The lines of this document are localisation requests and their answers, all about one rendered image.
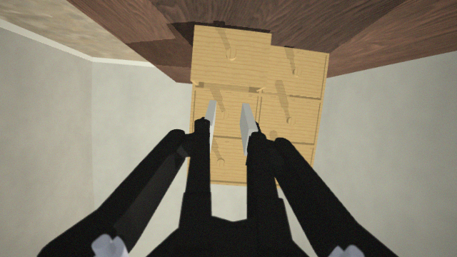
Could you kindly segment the light wooden chest of drawers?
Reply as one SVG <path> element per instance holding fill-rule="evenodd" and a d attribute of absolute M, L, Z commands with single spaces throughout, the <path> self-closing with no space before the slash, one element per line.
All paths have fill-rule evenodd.
<path fill-rule="evenodd" d="M 318 140 L 319 126 L 320 126 L 320 122 L 321 122 L 321 112 L 322 112 L 322 107 L 323 107 L 323 98 L 324 98 L 324 92 L 325 92 L 325 86 L 326 86 L 326 76 L 327 76 L 327 71 L 328 71 L 329 54 L 317 52 L 317 51 L 308 51 L 308 50 L 303 50 L 303 49 L 293 49 L 293 48 L 282 47 L 282 46 L 272 46 L 271 45 L 271 48 L 272 49 L 283 49 L 283 50 L 288 50 L 288 51 L 298 51 L 298 52 L 304 52 L 304 53 L 309 53 L 309 54 L 318 54 L 318 55 L 326 56 L 324 73 L 323 73 L 323 83 L 322 83 L 322 89 L 321 89 L 321 98 L 320 99 L 303 99 L 303 98 L 296 98 L 296 97 L 290 97 L 290 96 L 277 96 L 277 95 L 271 95 L 271 94 L 262 94 L 261 93 L 262 90 L 257 91 L 255 93 L 250 93 L 250 92 L 229 91 L 229 90 L 221 90 L 221 89 L 206 89 L 206 88 L 198 88 L 197 85 L 192 84 L 191 115 L 190 115 L 189 133 L 193 133 L 193 128 L 194 128 L 194 107 L 195 107 L 196 90 L 258 96 L 257 105 L 256 105 L 256 118 L 255 118 L 255 121 L 257 123 L 258 123 L 258 118 L 259 118 L 259 111 L 260 111 L 260 104 L 261 104 L 262 96 L 271 97 L 271 98 L 279 98 L 279 99 L 291 99 L 291 100 L 299 100 L 299 101 L 318 102 L 320 104 L 319 104 L 319 110 L 318 110 L 318 119 L 317 119 L 317 124 L 316 124 L 316 133 L 315 133 L 314 143 L 291 142 L 294 146 L 313 148 L 312 156 L 311 156 L 311 164 L 310 164 L 311 167 L 313 168 L 313 163 L 314 163 L 314 158 L 315 158 L 315 153 L 316 153 L 316 145 L 317 145 L 317 140 Z M 242 139 L 240 137 L 232 137 L 232 136 L 215 136 L 215 135 L 213 135 L 213 140 L 242 142 Z M 246 182 L 238 182 L 238 181 L 211 180 L 211 184 L 230 185 L 230 186 L 246 186 Z"/>

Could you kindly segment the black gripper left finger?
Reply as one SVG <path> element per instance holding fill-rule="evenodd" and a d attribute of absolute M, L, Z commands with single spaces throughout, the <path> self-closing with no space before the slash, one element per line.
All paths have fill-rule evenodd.
<path fill-rule="evenodd" d="M 46 244 L 37 257 L 129 257 L 186 157 L 189 170 L 173 257 L 214 257 L 210 153 L 215 119 L 216 101 L 210 100 L 205 117 L 194 121 L 194 133 L 169 131 L 94 212 Z"/>

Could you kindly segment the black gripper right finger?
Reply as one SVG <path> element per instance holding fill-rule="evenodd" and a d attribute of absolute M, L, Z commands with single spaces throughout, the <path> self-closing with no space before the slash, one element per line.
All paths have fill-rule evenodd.
<path fill-rule="evenodd" d="M 242 103 L 240 129 L 257 257 L 298 257 L 276 180 L 318 257 L 398 257 L 355 220 L 288 139 L 261 133 L 249 104 Z"/>

